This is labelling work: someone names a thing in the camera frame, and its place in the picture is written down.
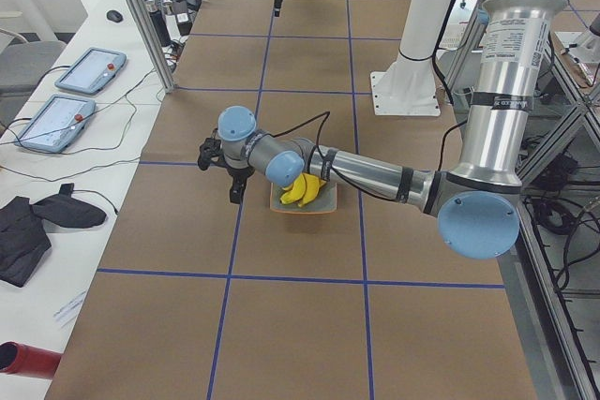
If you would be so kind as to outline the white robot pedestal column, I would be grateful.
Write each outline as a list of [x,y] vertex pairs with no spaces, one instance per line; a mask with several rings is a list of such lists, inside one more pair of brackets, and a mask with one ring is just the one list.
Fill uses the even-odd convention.
[[432,59],[453,0],[411,0],[397,59],[373,72],[374,112],[380,116],[439,116]]

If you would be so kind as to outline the upper blue teach pendant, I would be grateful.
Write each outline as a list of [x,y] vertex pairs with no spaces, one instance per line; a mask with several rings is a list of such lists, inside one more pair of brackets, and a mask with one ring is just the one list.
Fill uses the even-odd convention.
[[54,82],[54,86],[68,92],[94,95],[116,77],[127,59],[125,53],[91,47]]

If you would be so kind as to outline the yellow banana top basket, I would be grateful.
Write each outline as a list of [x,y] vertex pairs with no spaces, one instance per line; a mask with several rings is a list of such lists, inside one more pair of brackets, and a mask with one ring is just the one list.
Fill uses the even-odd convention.
[[283,205],[295,203],[298,207],[304,207],[318,197],[320,189],[325,185],[325,180],[312,174],[302,173],[291,185],[283,188],[279,201]]

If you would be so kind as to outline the aluminium frame post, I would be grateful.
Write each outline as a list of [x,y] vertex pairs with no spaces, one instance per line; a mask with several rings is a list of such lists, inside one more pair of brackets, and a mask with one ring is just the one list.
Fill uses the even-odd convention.
[[167,94],[173,91],[175,83],[172,72],[166,62],[162,48],[158,41],[158,35],[145,9],[143,0],[126,0],[129,11],[138,31],[142,37],[142,42],[149,54],[153,67],[159,77],[163,89]]

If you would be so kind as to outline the black water bottle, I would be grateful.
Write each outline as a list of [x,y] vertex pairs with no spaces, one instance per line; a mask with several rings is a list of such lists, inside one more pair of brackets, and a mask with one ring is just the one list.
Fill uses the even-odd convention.
[[158,41],[162,48],[168,47],[171,44],[171,36],[167,25],[163,18],[162,12],[159,10],[155,0],[145,0],[144,5],[150,17],[150,20],[157,33]]

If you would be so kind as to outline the lower blue teach pendant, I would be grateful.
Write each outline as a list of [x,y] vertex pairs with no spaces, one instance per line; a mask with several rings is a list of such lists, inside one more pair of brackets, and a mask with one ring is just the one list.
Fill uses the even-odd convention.
[[93,99],[53,95],[14,140],[22,148],[56,154],[68,147],[96,112]]

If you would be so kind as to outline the black cloth bag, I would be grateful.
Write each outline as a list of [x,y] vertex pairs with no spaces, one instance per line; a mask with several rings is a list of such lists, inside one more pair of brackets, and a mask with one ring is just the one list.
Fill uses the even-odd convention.
[[99,226],[107,214],[97,206],[72,197],[74,184],[35,203],[17,196],[1,208],[1,280],[21,288],[37,268],[51,241],[45,221],[67,229]]

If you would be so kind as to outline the black computer mouse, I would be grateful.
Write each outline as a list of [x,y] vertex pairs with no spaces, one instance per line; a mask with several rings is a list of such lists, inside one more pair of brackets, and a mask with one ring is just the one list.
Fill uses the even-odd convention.
[[110,22],[120,23],[123,20],[123,15],[114,9],[106,12],[106,19]]

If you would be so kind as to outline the grey square plate orange rim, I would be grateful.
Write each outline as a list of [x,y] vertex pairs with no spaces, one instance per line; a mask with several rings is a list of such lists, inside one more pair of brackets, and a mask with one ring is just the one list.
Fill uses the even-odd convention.
[[271,185],[270,210],[281,214],[290,215],[319,215],[333,213],[338,206],[338,185],[327,182],[320,188],[317,198],[303,207],[296,203],[284,205],[279,201],[284,190],[277,185]]

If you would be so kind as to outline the red cylinder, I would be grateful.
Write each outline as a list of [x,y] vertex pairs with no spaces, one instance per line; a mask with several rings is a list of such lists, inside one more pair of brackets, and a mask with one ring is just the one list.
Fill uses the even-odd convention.
[[1,345],[1,373],[21,377],[52,379],[62,354],[29,345],[5,342]]

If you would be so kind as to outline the blue teach pendant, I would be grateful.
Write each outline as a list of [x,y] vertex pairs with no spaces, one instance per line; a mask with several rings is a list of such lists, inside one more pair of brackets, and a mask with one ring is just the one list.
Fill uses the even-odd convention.
[[91,47],[54,82],[54,86],[68,92],[94,95],[116,77],[127,59],[125,53]]
[[53,95],[14,140],[22,148],[56,154],[68,147],[96,112],[93,99]]

